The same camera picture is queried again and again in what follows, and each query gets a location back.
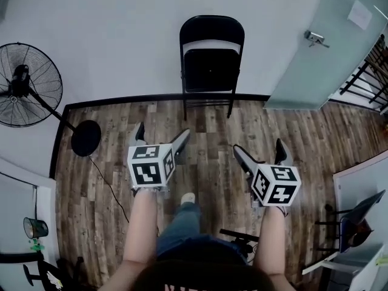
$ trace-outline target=standing fan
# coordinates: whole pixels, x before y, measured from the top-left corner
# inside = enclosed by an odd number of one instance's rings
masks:
[[[55,111],[62,98],[62,79],[54,62],[36,47],[10,43],[0,47],[0,124],[10,127],[35,125],[50,114],[73,131],[72,149],[89,156],[101,139],[94,121],[72,126]]]

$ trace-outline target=forearm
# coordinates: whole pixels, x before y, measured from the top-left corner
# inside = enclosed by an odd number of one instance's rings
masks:
[[[115,274],[98,291],[128,291],[146,264],[124,260]]]
[[[156,193],[140,190],[133,202],[123,260],[149,263],[156,258]]]
[[[279,208],[266,208],[253,266],[258,267],[268,275],[284,275],[286,269],[286,223]]]

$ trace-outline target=sneaker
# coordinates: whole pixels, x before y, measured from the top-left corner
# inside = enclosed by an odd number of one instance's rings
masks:
[[[183,195],[181,198],[181,204],[183,204],[184,202],[192,202],[194,204],[195,203],[195,194],[194,193],[186,193],[185,195]]]

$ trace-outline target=glass door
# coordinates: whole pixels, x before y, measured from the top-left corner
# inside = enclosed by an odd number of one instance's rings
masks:
[[[319,109],[371,51],[388,21],[388,0],[321,0],[268,109]]]

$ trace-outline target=jeans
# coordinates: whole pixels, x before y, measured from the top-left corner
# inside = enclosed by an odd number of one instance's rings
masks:
[[[167,228],[162,232],[158,237],[156,242],[156,254],[160,256],[166,251],[174,249],[179,245],[183,244],[185,241],[195,241],[195,242],[212,242],[224,244],[227,247],[232,248],[238,255],[240,255],[245,262],[246,258],[241,254],[240,248],[238,245],[215,238],[210,235],[200,234],[199,233],[199,217],[201,213],[199,211],[199,206],[192,202],[185,202],[182,204],[174,217],[172,223],[167,226]]]

